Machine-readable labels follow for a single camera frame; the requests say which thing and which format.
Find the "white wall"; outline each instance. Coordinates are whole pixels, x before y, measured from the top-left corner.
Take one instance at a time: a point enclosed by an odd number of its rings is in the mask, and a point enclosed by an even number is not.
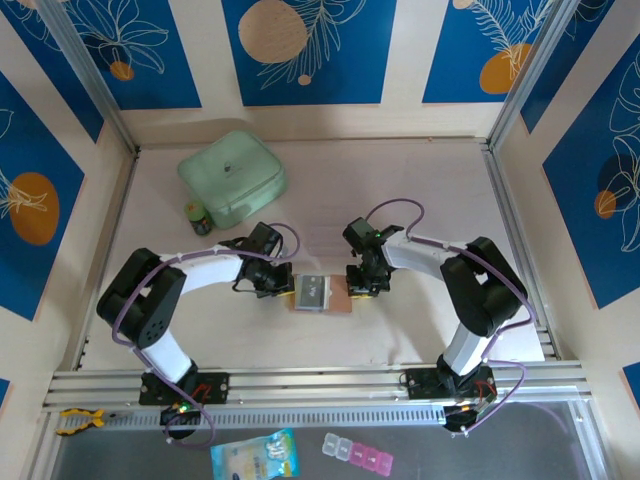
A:
[[[138,143],[216,140],[238,128],[265,140],[486,136],[502,103],[423,105],[450,0],[397,0],[380,105],[244,108],[221,0],[171,0],[202,109],[124,112]]]
[[[51,374],[82,321],[88,274],[118,177],[128,164],[110,129],[95,145],[0,15],[0,71],[84,171],[85,179],[33,322],[0,308],[0,377],[11,390],[0,416],[3,479],[18,478],[34,435]]]
[[[542,164],[639,33],[637,0],[617,0],[531,136],[519,119],[499,151],[562,354],[586,369],[625,479],[640,471],[640,413],[622,376],[640,361],[640,290],[596,308]]]

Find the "green pouch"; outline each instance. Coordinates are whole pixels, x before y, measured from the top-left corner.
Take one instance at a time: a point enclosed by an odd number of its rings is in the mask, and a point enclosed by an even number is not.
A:
[[[239,130],[180,162],[178,174],[222,229],[242,222],[287,189],[280,160],[257,137]]]

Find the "plastic packet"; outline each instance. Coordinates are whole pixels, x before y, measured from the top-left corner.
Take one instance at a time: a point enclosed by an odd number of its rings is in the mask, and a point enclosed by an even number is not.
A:
[[[298,452],[293,430],[268,437],[217,445],[211,449],[214,480],[269,480],[297,477]]]

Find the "snack bag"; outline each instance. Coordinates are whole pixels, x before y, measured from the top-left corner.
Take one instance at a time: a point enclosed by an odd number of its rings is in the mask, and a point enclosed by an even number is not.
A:
[[[214,480],[270,480],[300,474],[289,428],[268,437],[217,445],[211,449],[211,460]]]

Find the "wooden floor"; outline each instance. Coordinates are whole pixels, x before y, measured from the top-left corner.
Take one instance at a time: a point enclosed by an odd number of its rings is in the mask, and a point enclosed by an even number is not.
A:
[[[414,232],[434,238],[493,239],[513,264],[480,145],[471,141],[285,142],[270,147],[283,161],[288,191],[231,230],[197,237],[182,213],[189,200],[178,163],[198,149],[141,153],[103,288],[133,250],[155,253],[199,250],[247,234],[258,221],[285,222],[300,233],[296,273],[342,273],[355,263],[342,230],[378,203],[410,197],[426,207]],[[377,213],[374,226],[408,225],[412,205]],[[292,248],[290,236],[285,239]],[[524,317],[520,312],[517,318]],[[284,299],[257,300],[218,284],[183,296],[171,330],[200,367],[325,367],[435,362],[458,320],[444,284],[408,271],[393,274],[392,290],[356,300],[350,315],[291,313]],[[111,341],[97,316],[89,328],[85,370],[139,369],[137,358]],[[543,360],[535,328],[509,333],[494,358]]]

